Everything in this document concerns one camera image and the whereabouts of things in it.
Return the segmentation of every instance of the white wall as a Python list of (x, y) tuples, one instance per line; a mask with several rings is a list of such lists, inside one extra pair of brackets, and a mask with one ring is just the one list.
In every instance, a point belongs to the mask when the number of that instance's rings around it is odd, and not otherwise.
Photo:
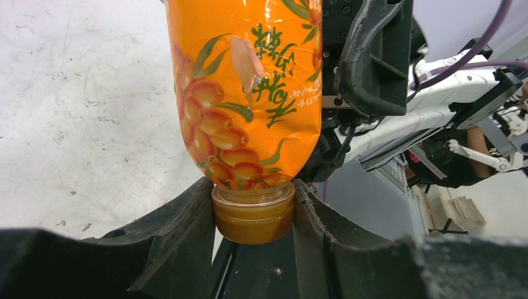
[[(414, 0), (414, 15), (430, 45), (427, 60), (456, 54), (470, 39), (479, 37), (493, 18), (500, 0)], [(514, 0), (507, 19), (489, 45), (500, 55), (508, 39), (528, 35), (528, 1)]]

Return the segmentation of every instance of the orange bottle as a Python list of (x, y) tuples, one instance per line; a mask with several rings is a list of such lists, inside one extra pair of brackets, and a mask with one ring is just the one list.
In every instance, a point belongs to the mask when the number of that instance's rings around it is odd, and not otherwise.
[(321, 130), (321, 0), (166, 0), (185, 146), (214, 183), (219, 231), (271, 242)]

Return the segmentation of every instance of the orange berry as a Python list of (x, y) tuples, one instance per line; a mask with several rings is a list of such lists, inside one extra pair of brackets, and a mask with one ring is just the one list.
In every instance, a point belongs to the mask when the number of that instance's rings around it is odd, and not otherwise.
[(216, 156), (216, 147), (209, 139), (209, 136), (198, 128), (194, 128), (194, 140), (188, 151), (196, 161), (201, 163), (213, 161)]
[(185, 147), (190, 147), (194, 141), (194, 127), (189, 123), (189, 121), (187, 121), (186, 118), (183, 118), (180, 120), (180, 130)]
[(254, 162), (240, 162), (233, 167), (233, 173), (240, 179), (258, 179), (264, 173), (262, 167)]
[(194, 97), (185, 99), (185, 118), (193, 126), (199, 125), (204, 120), (204, 108)]
[(196, 80), (187, 89), (206, 108), (216, 106), (224, 100), (224, 89), (212, 80)]
[(231, 125), (231, 118), (224, 112), (216, 109), (204, 109), (204, 120), (199, 127), (207, 134), (214, 134), (231, 128)]
[(308, 0), (308, 6), (310, 7), (308, 19), (314, 27), (321, 23), (321, 7), (317, 7), (317, 5), (321, 5), (321, 2), (318, 0)]
[(183, 92), (183, 89), (178, 86), (176, 86), (176, 106), (178, 108), (178, 117), (180, 120), (182, 120), (185, 116), (185, 95)]
[(180, 60), (181, 67), (177, 74), (177, 83), (182, 89), (187, 88), (192, 80), (192, 72), (194, 71), (194, 59), (189, 54), (184, 54)]
[(255, 184), (255, 186), (253, 187), (253, 190), (266, 189), (266, 188), (268, 188), (268, 184), (264, 182), (260, 182), (260, 183)]
[(222, 163), (211, 162), (207, 165), (210, 172), (220, 181), (231, 182), (234, 178), (233, 172), (229, 167)]
[(321, 30), (317, 30), (315, 35), (314, 53), (321, 57), (323, 55), (323, 42), (321, 41)]
[(321, 64), (322, 64), (321, 56), (317, 56), (315, 53), (313, 55), (313, 65), (316, 72), (319, 72), (321, 70)]
[(220, 158), (229, 166), (235, 166), (236, 164), (244, 161), (258, 162), (258, 153), (252, 148), (241, 148), (241, 149), (223, 149), (220, 152)]
[(223, 131), (218, 131), (210, 136), (214, 145), (223, 150), (238, 150), (248, 143), (247, 133), (242, 129), (232, 126)]
[(231, 189), (234, 190), (249, 190), (255, 183), (249, 179), (236, 179), (231, 182)]
[(180, 71), (182, 64), (183, 51), (177, 43), (174, 43), (172, 46), (172, 64), (174, 67), (174, 78), (177, 78), (177, 75)]

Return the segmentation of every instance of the green leaf illustration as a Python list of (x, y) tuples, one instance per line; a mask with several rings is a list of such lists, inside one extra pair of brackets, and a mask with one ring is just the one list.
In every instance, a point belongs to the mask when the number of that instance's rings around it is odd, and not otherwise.
[(310, 31), (310, 33), (306, 36), (306, 38), (304, 39), (303, 41), (303, 44), (313, 40), (313, 38), (315, 37), (315, 33), (317, 33), (317, 27), (318, 26), (315, 26), (312, 28), (312, 30)]
[(250, 123), (253, 120), (253, 112), (246, 106), (236, 103), (221, 103), (216, 105), (217, 108), (224, 108), (240, 114), (244, 117), (246, 122)]
[(304, 82), (306, 83), (314, 82), (317, 79), (317, 77), (319, 77), (319, 72), (315, 72), (312, 76), (308, 77), (308, 79), (306, 79), (306, 81)]
[(212, 74), (214, 74), (214, 72), (216, 72), (216, 70), (218, 69), (218, 66), (220, 66), (220, 62), (222, 61), (225, 53), (228, 51), (229, 49), (225, 49), (222, 53), (220, 53), (214, 60), (213, 62), (211, 62), (211, 64), (206, 67), (204, 70), (201, 70), (200, 72), (198, 72), (197, 74), (194, 74), (193, 77), (195, 79), (198, 79), (198, 78), (202, 78), (202, 77), (206, 77), (206, 76), (211, 76)]
[(271, 164), (275, 164), (279, 161), (280, 159), (280, 149), (282, 147), (282, 144), (284, 143), (284, 141), (288, 140), (287, 138), (284, 138), (282, 139), (278, 146), (277, 146), (277, 150), (275, 151), (275, 153), (273, 154), (273, 156), (269, 157), (268, 159), (266, 160), (262, 160), (260, 162), (258, 162), (260, 165), (264, 166), (264, 165), (271, 165)]
[(211, 55), (211, 52), (213, 51), (213, 47), (216, 44), (216, 42), (226, 35), (229, 35), (229, 33), (222, 34), (217, 37), (213, 37), (210, 41), (205, 43), (204, 47), (200, 50), (200, 53), (198, 53), (198, 57), (196, 57), (196, 61), (194, 62), (194, 70), (192, 72), (193, 77), (197, 75), (204, 67), (205, 60), (208, 59), (209, 56)]
[(301, 4), (306, 7), (306, 9), (310, 9), (310, 7), (308, 6), (308, 3), (306, 3), (306, 0), (301, 0)]
[(294, 0), (282, 0), (282, 3), (301, 19), (309, 20), (307, 7), (295, 3)]
[(282, 169), (275, 167), (275, 168), (264, 168), (264, 173), (279, 173)]

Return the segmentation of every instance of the purple cable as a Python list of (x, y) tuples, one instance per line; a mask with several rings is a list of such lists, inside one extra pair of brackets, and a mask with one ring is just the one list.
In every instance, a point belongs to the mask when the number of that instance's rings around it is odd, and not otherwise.
[(462, 69), (462, 67), (464, 67), (464, 65), (466, 65), (473, 57), (479, 54), (479, 52), (486, 46), (486, 44), (501, 26), (502, 22), (506, 18), (506, 14), (508, 13), (512, 2), (513, 0), (501, 0), (497, 13), (495, 13), (493, 20), (489, 24), (486, 31), (484, 31), (482, 37), (477, 41), (477, 43), (475, 43), (475, 46), (473, 46), (471, 50), (466, 53), (466, 55), (464, 55), (462, 58), (460, 58), (459, 61), (455, 62), (453, 65), (448, 67), (444, 72), (438, 74), (438, 76), (436, 77), (433, 77), (421, 83), (420, 88), (426, 89), (428, 87), (433, 86), (434, 84), (437, 84), (438, 82), (445, 80), (450, 75), (453, 75), (457, 70)]
[[(453, 65), (445, 66), (445, 67), (439, 67), (439, 68), (431, 70), (429, 72), (433, 76), (434, 75), (443, 74), (444, 72), (446, 72), (447, 69), (449, 69)], [(495, 61), (473, 62), (472, 64), (466, 64), (466, 65), (462, 66), (461, 69), (462, 70), (470, 70), (470, 69), (478, 69), (480, 67), (503, 67), (503, 66), (510, 66), (510, 65), (513, 65), (513, 66), (516, 66), (516, 67), (522, 67), (525, 72), (528, 72), (528, 64), (526, 62), (520, 61), (520, 60), (495, 60)], [(427, 79), (427, 75), (426, 74), (423, 74), (423, 75), (419, 76), (419, 78), (418, 78), (418, 80), (420, 82), (422, 82), (423, 80), (426, 80), (426, 79)], [(424, 89), (424, 88), (425, 87), (423, 86), (423, 83), (420, 83), (420, 89)]]

